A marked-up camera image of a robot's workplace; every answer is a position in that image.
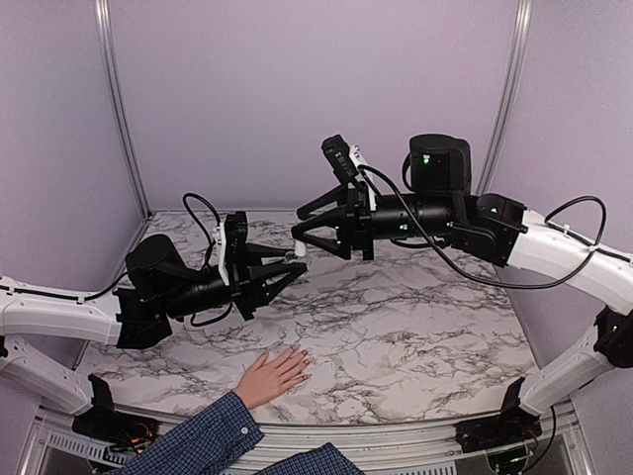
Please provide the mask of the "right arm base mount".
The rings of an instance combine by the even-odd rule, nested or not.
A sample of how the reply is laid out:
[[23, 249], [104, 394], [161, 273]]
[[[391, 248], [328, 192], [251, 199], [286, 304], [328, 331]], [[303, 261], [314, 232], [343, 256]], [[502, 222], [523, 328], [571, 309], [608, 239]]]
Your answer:
[[498, 414], [455, 425], [455, 440], [464, 453], [522, 442], [543, 433], [540, 417], [519, 407], [519, 392], [524, 381], [525, 378], [520, 377], [508, 386]]

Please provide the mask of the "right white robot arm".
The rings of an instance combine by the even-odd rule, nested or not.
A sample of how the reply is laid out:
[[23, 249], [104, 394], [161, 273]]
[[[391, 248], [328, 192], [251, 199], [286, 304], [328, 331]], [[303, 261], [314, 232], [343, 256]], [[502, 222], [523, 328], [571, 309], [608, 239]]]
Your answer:
[[500, 194], [471, 191], [471, 150], [440, 134], [411, 138], [403, 165], [405, 189], [381, 193], [377, 170], [341, 136], [322, 152], [337, 186], [303, 206], [292, 229], [297, 249], [313, 245], [343, 259], [374, 256], [379, 239], [444, 255], [462, 250], [497, 267], [544, 276], [544, 287], [569, 285], [600, 301], [593, 326], [562, 355], [506, 391], [490, 434], [510, 443], [550, 407], [597, 376], [632, 364], [632, 258], [558, 225]]

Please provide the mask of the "left aluminium frame post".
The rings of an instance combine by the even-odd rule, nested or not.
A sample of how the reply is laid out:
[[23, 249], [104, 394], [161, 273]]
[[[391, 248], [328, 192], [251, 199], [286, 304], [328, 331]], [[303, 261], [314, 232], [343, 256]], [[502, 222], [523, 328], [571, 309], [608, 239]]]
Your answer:
[[131, 181], [136, 206], [142, 218], [147, 220], [152, 216], [152, 212], [145, 187], [142, 183], [132, 131], [125, 107], [123, 88], [117, 64], [110, 2], [107, 0], [96, 0], [94, 2], [94, 6], [100, 48], [105, 67], [107, 89], [113, 110], [115, 127], [122, 147], [124, 162]]

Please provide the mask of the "blue checkered shirt body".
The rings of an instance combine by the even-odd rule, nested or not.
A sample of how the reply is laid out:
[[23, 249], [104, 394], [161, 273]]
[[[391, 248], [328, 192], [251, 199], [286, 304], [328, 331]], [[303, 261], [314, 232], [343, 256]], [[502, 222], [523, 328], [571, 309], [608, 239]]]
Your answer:
[[347, 459], [333, 444], [297, 453], [278, 461], [263, 470], [261, 475], [364, 475], [354, 463]]

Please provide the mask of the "person's bare hand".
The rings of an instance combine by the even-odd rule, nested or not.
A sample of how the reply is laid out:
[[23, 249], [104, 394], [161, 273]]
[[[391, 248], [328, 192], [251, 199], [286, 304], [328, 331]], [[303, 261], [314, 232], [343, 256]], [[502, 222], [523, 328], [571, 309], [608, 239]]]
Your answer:
[[274, 359], [265, 352], [244, 371], [233, 393], [248, 410], [264, 406], [310, 378], [308, 352], [291, 346]]

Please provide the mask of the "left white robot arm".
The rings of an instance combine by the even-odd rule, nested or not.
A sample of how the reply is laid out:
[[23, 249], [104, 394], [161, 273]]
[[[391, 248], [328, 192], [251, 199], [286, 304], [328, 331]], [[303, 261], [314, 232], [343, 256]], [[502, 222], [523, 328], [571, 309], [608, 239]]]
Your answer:
[[32, 287], [1, 279], [1, 375], [85, 416], [105, 440], [118, 439], [125, 419], [113, 409], [107, 383], [78, 374], [27, 343], [27, 334], [90, 340], [123, 349], [147, 349], [172, 334], [171, 324], [212, 308], [238, 309], [251, 320], [304, 274], [306, 248], [275, 248], [242, 238], [222, 239], [219, 261], [188, 267], [165, 235], [142, 241], [127, 257], [130, 288], [97, 293]]

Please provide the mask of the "front aluminium rail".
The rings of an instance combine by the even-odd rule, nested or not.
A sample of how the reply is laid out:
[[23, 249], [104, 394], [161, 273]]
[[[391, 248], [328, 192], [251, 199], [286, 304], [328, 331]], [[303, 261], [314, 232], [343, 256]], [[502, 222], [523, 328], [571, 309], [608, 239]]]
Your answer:
[[[106, 443], [71, 430], [71, 417], [41, 406], [32, 423], [17, 473], [90, 474], [120, 461]], [[542, 435], [490, 450], [466, 453], [456, 441], [456, 420], [373, 426], [263, 424], [264, 439], [227, 469], [254, 474], [296, 453], [332, 443], [366, 474], [498, 474], [505, 464], [525, 463], [532, 474], [592, 474], [578, 418], [562, 403], [541, 420]]]

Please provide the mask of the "blue checkered sleeve forearm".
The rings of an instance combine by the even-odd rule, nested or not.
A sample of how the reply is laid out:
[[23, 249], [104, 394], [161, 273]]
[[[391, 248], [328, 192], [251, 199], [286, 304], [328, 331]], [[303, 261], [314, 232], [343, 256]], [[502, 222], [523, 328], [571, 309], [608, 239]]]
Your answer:
[[219, 474], [263, 438], [241, 399], [229, 392], [173, 428], [115, 474]]

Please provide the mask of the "clear nail polish bottle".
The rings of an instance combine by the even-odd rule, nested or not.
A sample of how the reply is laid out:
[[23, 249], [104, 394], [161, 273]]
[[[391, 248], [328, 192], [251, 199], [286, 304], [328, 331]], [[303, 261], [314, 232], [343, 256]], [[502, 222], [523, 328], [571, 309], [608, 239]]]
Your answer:
[[286, 262], [308, 263], [310, 258], [308, 256], [307, 245], [304, 242], [295, 239], [293, 247], [285, 252], [284, 260]]

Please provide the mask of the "aluminium frame post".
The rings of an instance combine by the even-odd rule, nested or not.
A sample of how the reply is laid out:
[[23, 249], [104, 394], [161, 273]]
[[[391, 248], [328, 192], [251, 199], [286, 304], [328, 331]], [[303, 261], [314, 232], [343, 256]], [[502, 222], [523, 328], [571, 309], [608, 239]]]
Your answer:
[[131, 181], [136, 206], [142, 218], [147, 220], [152, 216], [152, 212], [145, 187], [142, 183], [132, 131], [125, 107], [123, 88], [117, 64], [110, 2], [107, 0], [96, 0], [94, 2], [94, 6], [100, 48], [105, 67], [107, 89], [113, 110], [115, 127], [122, 147], [124, 162]]
[[512, 106], [518, 94], [525, 61], [533, 7], [534, 2], [532, 0], [519, 0], [517, 2], [515, 22], [497, 115], [477, 185], [477, 194], [485, 194], [490, 190], [501, 161], [502, 146], [509, 124]]

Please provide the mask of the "right aluminium frame post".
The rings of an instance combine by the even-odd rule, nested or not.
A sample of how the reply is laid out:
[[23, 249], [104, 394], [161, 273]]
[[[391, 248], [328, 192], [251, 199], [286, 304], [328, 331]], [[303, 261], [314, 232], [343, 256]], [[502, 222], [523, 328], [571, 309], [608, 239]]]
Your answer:
[[477, 194], [485, 194], [490, 190], [501, 161], [502, 146], [509, 124], [512, 106], [518, 94], [525, 61], [533, 7], [534, 2], [532, 0], [519, 0], [517, 2], [515, 22], [497, 115], [477, 185]]

